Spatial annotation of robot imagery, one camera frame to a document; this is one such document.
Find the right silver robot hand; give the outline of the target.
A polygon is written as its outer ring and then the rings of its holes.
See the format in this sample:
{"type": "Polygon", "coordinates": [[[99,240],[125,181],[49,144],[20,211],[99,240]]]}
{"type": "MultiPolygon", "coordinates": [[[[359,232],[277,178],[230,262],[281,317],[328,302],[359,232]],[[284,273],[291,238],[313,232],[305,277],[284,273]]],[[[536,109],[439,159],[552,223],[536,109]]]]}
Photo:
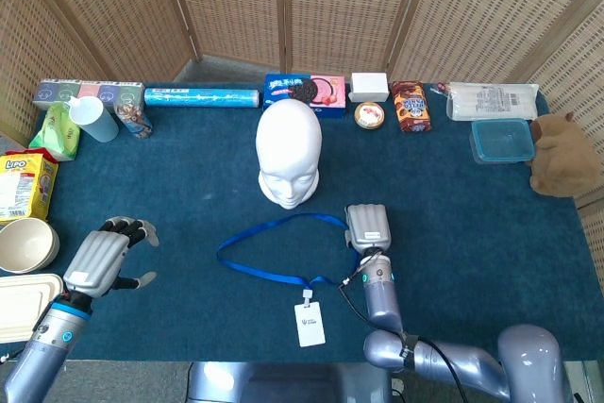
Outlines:
{"type": "Polygon", "coordinates": [[[369,249],[386,252],[392,243],[386,207],[382,204],[348,205],[345,209],[346,245],[360,255],[369,249]]]}

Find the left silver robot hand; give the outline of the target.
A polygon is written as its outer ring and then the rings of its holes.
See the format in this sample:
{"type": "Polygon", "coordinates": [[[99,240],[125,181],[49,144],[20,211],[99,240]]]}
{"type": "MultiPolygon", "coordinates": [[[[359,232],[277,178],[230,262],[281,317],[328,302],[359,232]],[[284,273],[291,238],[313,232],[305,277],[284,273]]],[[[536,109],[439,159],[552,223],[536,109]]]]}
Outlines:
{"type": "Polygon", "coordinates": [[[129,249],[143,240],[159,245],[156,228],[149,222],[126,216],[107,219],[78,248],[63,276],[65,289],[96,299],[109,290],[137,290],[148,285],[156,272],[134,278],[119,276],[129,249]]]}

